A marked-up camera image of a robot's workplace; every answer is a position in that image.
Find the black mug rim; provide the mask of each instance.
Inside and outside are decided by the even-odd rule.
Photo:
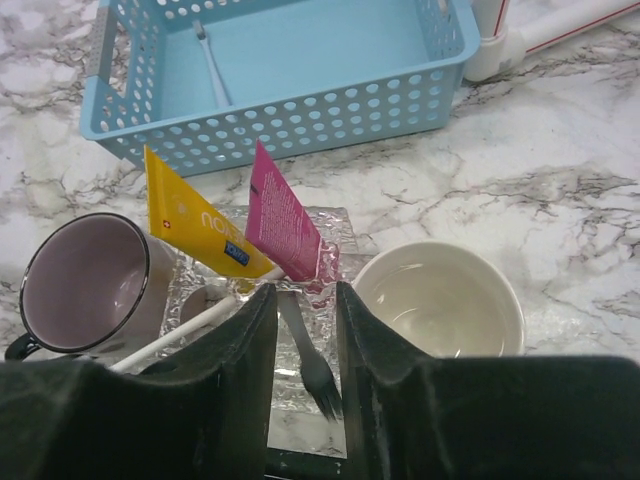
[[[54,347],[52,345],[47,344],[46,342],[43,342],[40,338],[38,338],[37,335],[35,335],[33,333],[33,330],[29,326],[29,320],[27,319],[27,316],[26,316],[26,314],[24,312],[23,296],[24,296],[24,289],[25,289],[25,286],[26,286],[27,280],[28,280],[29,270],[33,266],[33,262],[35,261],[35,259],[40,254],[40,251],[45,247],[45,245],[47,243],[49,243],[49,241],[56,234],[58,234],[62,229],[66,228],[67,226],[69,226],[69,225],[71,225],[71,224],[73,224],[75,222],[78,222],[80,220],[83,220],[85,218],[89,218],[89,217],[114,217],[114,218],[117,218],[119,220],[124,221],[126,224],[128,224],[133,229],[133,231],[136,233],[136,235],[138,235],[138,238],[140,239],[140,242],[142,243],[142,247],[143,247],[143,250],[144,250],[144,256],[145,256],[145,272],[144,272],[144,279],[142,281],[142,287],[140,288],[140,292],[138,293],[138,296],[137,296],[135,302],[131,306],[131,309],[124,316],[123,320],[115,328],[113,328],[109,333],[107,333],[105,336],[103,336],[99,340],[96,340],[93,343],[90,343],[90,344],[87,344],[87,345],[83,345],[81,347],[74,347],[74,348]],[[147,239],[145,238],[145,235],[144,235],[144,232],[142,231],[142,229],[140,229],[140,227],[138,225],[136,225],[132,220],[128,219],[124,215],[120,215],[118,213],[111,213],[111,212],[89,213],[87,215],[82,215],[80,217],[74,218],[73,220],[65,223],[64,225],[62,225],[62,226],[58,227],[56,230],[54,230],[54,232],[51,235],[49,235],[46,238],[46,240],[44,242],[42,242],[42,244],[38,247],[36,252],[31,257],[31,260],[29,260],[29,263],[27,264],[27,268],[24,271],[24,275],[22,276],[22,283],[20,285],[19,307],[20,307],[20,317],[22,318],[22,324],[24,325],[24,328],[27,330],[29,335],[31,335],[33,340],[35,340],[38,343],[38,345],[40,345],[42,348],[44,348],[46,350],[49,350],[49,351],[52,351],[52,352],[55,352],[55,353],[80,353],[80,352],[85,352],[87,350],[90,350],[90,349],[92,349],[92,348],[94,348],[94,347],[106,342],[109,338],[113,337],[116,333],[118,333],[118,331],[120,331],[125,326],[125,324],[133,316],[133,314],[135,313],[135,311],[138,308],[138,305],[142,301],[142,297],[144,296],[144,293],[147,290],[147,285],[149,283],[149,272],[150,272],[150,270],[151,270],[151,255],[149,253],[149,245],[147,244]]]

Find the toothpaste tube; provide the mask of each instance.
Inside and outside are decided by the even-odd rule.
[[[257,278],[271,261],[160,157],[145,146],[149,230],[220,275]]]
[[[251,174],[245,234],[291,280],[304,282],[316,277],[319,252],[326,250],[324,241],[260,142]],[[337,268],[337,259],[333,267]],[[328,277],[325,273],[330,272],[323,268],[320,276]]]

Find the mug handle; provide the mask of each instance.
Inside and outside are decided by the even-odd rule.
[[[42,347],[38,345],[38,342],[28,333],[18,337],[11,342],[4,352],[4,359],[6,361],[18,360],[22,361],[26,359],[33,352],[37,352]]]

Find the pink packet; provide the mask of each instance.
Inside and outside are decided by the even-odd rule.
[[[314,279],[319,252],[327,250],[320,232],[260,142],[251,173],[245,236],[294,282]],[[335,257],[330,268],[320,268],[322,283],[335,281]]]

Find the white stick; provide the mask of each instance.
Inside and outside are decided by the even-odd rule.
[[[280,267],[276,267],[269,273],[260,277],[259,280],[279,280],[281,278],[284,278],[284,276],[285,273],[282,271],[282,269]],[[213,307],[196,315],[185,324],[180,325],[178,328],[160,337],[155,342],[142,347],[140,350],[132,353],[127,358],[120,360],[118,363],[111,366],[111,370],[113,370],[114,372],[123,372],[125,370],[128,370],[129,368],[140,363],[145,358],[159,352],[173,342],[180,340],[182,337],[185,337],[192,332],[195,332],[199,328],[202,328],[205,325],[213,322],[222,315],[231,312],[235,308],[235,306],[236,299],[233,296],[230,295],[223,298]]]

